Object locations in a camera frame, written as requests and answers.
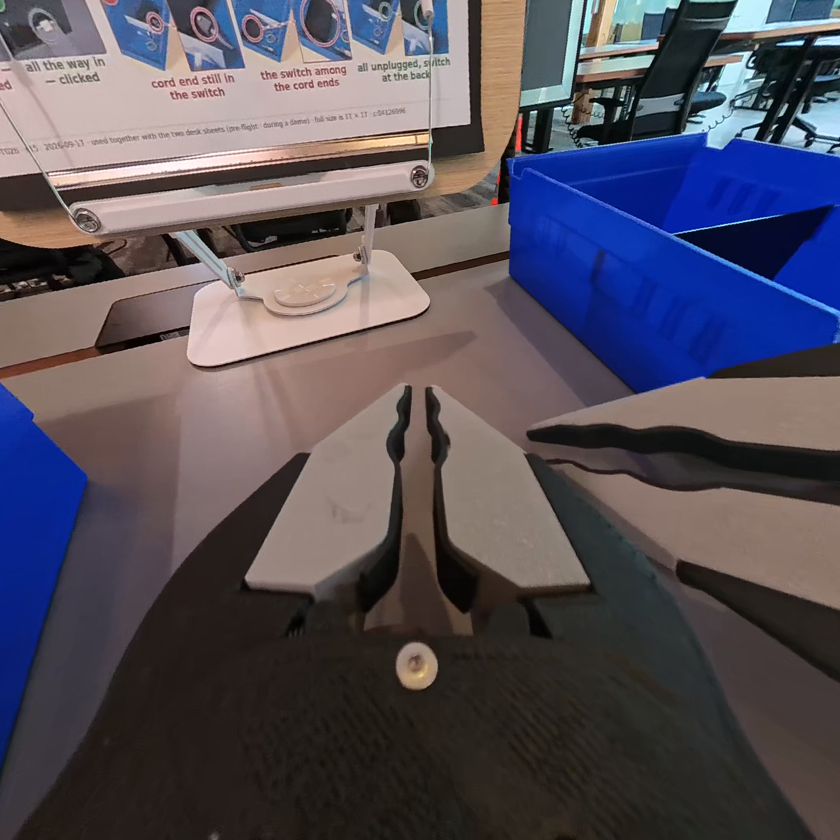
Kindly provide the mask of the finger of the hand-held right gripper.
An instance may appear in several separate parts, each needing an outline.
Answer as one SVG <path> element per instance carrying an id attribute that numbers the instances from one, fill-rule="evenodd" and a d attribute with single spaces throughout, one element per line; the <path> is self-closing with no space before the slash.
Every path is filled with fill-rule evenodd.
<path id="1" fill-rule="evenodd" d="M 638 549 L 838 609 L 839 508 L 729 488 L 671 490 L 555 465 Z"/>
<path id="2" fill-rule="evenodd" d="M 739 471 L 839 480 L 837 376 L 699 378 L 532 425 L 535 443 L 687 455 Z"/>

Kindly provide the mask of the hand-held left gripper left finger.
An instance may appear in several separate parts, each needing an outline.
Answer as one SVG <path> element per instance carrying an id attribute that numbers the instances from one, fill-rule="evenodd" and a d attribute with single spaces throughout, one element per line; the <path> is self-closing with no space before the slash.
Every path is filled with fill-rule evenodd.
<path id="1" fill-rule="evenodd" d="M 368 613 L 391 589 L 412 399 L 399 384 L 314 446 L 245 575 L 251 591 Z"/>

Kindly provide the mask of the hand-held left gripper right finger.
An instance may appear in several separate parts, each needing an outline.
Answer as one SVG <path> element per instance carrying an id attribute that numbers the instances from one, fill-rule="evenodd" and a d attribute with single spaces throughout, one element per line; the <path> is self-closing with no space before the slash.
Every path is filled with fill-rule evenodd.
<path id="1" fill-rule="evenodd" d="M 425 391 L 437 581 L 462 613 L 591 589 L 526 452 L 466 406 Z"/>

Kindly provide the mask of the blue plastic bin with divider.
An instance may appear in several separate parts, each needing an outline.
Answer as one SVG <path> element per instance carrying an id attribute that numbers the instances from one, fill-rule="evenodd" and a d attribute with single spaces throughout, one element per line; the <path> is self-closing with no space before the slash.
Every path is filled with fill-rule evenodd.
<path id="1" fill-rule="evenodd" d="M 704 133 L 511 163 L 509 270 L 635 392 L 838 342 L 838 157 Z"/>

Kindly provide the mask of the white document stand wooden board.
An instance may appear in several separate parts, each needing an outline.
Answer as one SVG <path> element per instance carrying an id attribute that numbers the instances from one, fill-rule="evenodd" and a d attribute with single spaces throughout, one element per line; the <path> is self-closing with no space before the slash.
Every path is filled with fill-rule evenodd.
<path id="1" fill-rule="evenodd" d="M 216 278 L 204 369 L 421 316 L 387 202 L 467 186 L 519 100 L 526 2 L 2 2 L 2 211 L 171 235 Z M 243 271 L 199 230 L 352 207 L 349 254 Z"/>

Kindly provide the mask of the black mesh office chair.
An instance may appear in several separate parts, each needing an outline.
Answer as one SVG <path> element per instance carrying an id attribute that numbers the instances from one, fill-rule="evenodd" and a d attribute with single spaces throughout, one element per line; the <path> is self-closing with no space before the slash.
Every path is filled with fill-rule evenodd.
<path id="1" fill-rule="evenodd" d="M 592 103 L 604 110 L 602 122 L 580 126 L 574 137 L 605 145 L 683 133 L 702 71 L 736 5 L 734 1 L 681 2 L 634 89 L 626 116 L 621 118 L 621 98 L 594 98 Z"/>

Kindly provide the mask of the wooden top table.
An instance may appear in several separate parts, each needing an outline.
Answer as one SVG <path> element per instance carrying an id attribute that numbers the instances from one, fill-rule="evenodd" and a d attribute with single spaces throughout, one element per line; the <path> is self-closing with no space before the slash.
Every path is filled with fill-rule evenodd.
<path id="1" fill-rule="evenodd" d="M 707 76 L 717 78 L 722 73 L 724 67 L 740 63 L 745 54 L 737 52 L 729 55 L 714 55 L 713 51 L 707 60 L 707 63 L 702 71 L 700 83 L 697 93 L 693 101 L 693 109 L 688 118 L 686 127 L 691 119 L 704 111 L 718 109 L 722 107 L 728 96 L 720 92 L 718 89 L 705 90 L 701 87 L 701 82 Z M 600 104 L 593 104 L 594 98 L 611 98 L 617 97 L 623 100 L 623 111 L 621 118 L 627 114 L 628 108 L 632 103 L 634 89 L 645 74 L 645 71 L 651 64 L 656 51 L 650 56 L 640 56 L 634 58 L 616 58 L 616 59 L 595 59 L 586 61 L 577 75 L 577 86 L 581 90 L 581 96 L 575 100 L 576 106 L 582 106 L 583 115 L 591 116 L 597 109 L 602 111 L 600 122 L 578 122 L 573 125 L 574 131 L 580 126 L 586 124 L 599 124 L 603 120 L 604 110 Z M 588 104 L 583 105 L 584 95 L 590 96 Z"/>
<path id="2" fill-rule="evenodd" d="M 776 88 L 769 110 L 758 125 L 754 139 L 781 144 L 821 70 L 839 59 L 839 20 L 826 18 L 805 22 L 764 24 L 743 31 L 726 30 L 714 55 L 729 55 L 762 46 L 787 45 L 793 49 L 787 72 Z"/>

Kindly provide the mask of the dark framed panel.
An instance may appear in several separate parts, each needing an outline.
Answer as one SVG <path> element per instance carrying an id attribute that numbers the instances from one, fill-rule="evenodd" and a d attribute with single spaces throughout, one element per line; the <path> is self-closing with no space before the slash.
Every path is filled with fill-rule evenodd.
<path id="1" fill-rule="evenodd" d="M 571 103 L 586 7 L 586 1 L 526 2 L 521 112 Z"/>

